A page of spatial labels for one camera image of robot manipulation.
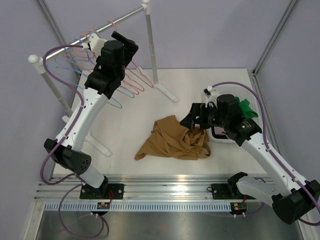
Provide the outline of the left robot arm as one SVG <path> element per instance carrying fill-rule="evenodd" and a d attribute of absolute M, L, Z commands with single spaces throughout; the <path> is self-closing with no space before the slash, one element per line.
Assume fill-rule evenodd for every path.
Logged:
<path fill-rule="evenodd" d="M 97 54 L 96 65 L 87 77 L 84 90 L 77 92 L 80 102 L 69 121 L 55 139 L 48 138 L 44 143 L 48 157 L 91 186 L 90 193 L 97 199 L 108 194 L 108 180 L 81 150 L 95 118 L 120 87 L 125 68 L 139 49 L 133 40 L 116 31 L 111 37 L 105 40 L 91 34 L 88 43 L 80 45 Z"/>

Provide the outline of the mustard brown tank top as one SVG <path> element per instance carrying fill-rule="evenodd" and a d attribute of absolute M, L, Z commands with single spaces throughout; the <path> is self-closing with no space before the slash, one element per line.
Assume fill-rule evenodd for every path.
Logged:
<path fill-rule="evenodd" d="M 175 115 L 156 120 L 149 138 L 140 147 L 134 159 L 156 156 L 179 160 L 206 159 L 211 156 L 210 139 L 205 129 L 188 129 Z"/>

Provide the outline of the green tank top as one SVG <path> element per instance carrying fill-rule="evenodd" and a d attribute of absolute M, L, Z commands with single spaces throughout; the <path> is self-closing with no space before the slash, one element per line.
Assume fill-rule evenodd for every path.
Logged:
<path fill-rule="evenodd" d="M 240 100 L 240 98 L 236 96 L 235 99 L 238 101 L 244 118 L 253 119 L 259 117 L 258 113 L 251 109 L 250 102 L 246 98 Z"/>

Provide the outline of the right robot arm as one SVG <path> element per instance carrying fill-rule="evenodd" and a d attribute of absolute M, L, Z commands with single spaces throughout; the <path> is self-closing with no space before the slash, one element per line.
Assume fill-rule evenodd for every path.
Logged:
<path fill-rule="evenodd" d="M 268 144 L 263 130 L 245 118 L 239 101 L 232 94 L 223 94 L 215 102 L 193 103 L 180 125 L 193 130 L 222 128 L 227 137 L 248 152 L 265 170 L 275 186 L 267 186 L 240 172 L 229 178 L 227 193 L 232 198 L 247 195 L 272 207 L 275 214 L 290 225 L 314 208 L 319 208 L 320 184 L 307 180 Z"/>

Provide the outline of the mauve pink tank top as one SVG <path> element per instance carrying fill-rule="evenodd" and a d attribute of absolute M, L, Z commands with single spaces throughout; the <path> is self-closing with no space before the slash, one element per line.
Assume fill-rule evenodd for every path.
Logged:
<path fill-rule="evenodd" d="M 212 136 L 216 139 L 228 139 L 225 130 L 221 127 L 215 126 L 211 132 Z"/>

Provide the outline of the light blue wire hanger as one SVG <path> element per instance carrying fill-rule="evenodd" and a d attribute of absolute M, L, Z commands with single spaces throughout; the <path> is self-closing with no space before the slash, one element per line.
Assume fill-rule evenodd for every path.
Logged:
<path fill-rule="evenodd" d="M 83 53 L 82 50 L 68 48 L 64 53 L 56 56 L 53 61 L 56 64 L 56 69 L 60 68 L 64 70 L 70 70 L 80 77 L 83 71 L 81 62 L 88 62 L 89 59 L 89 55 Z"/>

